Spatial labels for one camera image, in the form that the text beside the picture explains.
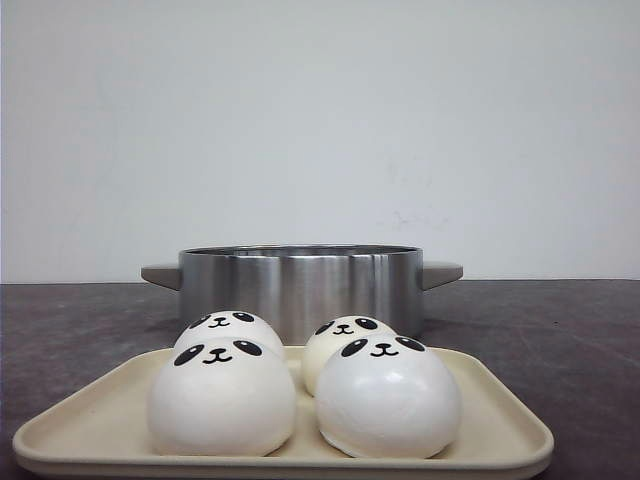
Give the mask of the stainless steel steamer pot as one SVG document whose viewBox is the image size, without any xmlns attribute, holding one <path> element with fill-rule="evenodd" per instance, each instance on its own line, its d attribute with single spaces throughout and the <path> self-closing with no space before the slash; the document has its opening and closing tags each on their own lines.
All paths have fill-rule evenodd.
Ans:
<svg viewBox="0 0 640 480">
<path fill-rule="evenodd" d="M 175 264 L 141 269 L 147 282 L 178 292 L 182 323 L 237 308 L 268 321 L 287 345 L 304 344 L 346 315 L 412 335 L 424 319 L 424 293 L 462 275 L 457 263 L 426 261 L 420 248 L 394 245 L 194 248 Z"/>
</svg>

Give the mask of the cream rectangular plastic tray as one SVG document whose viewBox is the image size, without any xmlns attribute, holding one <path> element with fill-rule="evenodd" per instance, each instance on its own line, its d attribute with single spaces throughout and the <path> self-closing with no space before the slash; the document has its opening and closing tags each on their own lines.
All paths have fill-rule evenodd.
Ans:
<svg viewBox="0 0 640 480">
<path fill-rule="evenodd" d="M 296 430 L 267 457 L 162 456 L 151 449 L 146 394 L 168 357 L 133 357 L 23 424 L 17 462 L 53 479 L 527 479 L 550 463 L 549 428 L 485 365 L 436 349 L 463 400 L 456 441 L 431 459 L 356 459 L 329 446 L 298 390 Z"/>
</svg>

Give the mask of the cream panda bun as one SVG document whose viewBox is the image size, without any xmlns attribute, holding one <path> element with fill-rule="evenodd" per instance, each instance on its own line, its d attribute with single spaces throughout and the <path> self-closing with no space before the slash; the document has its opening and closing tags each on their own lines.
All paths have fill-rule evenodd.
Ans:
<svg viewBox="0 0 640 480">
<path fill-rule="evenodd" d="M 315 395 L 317 378 L 336 351 L 360 337 L 379 333 L 394 333 L 394 330 L 378 319 L 362 315 L 338 317 L 317 329 L 307 341 L 301 361 L 308 394 Z"/>
</svg>

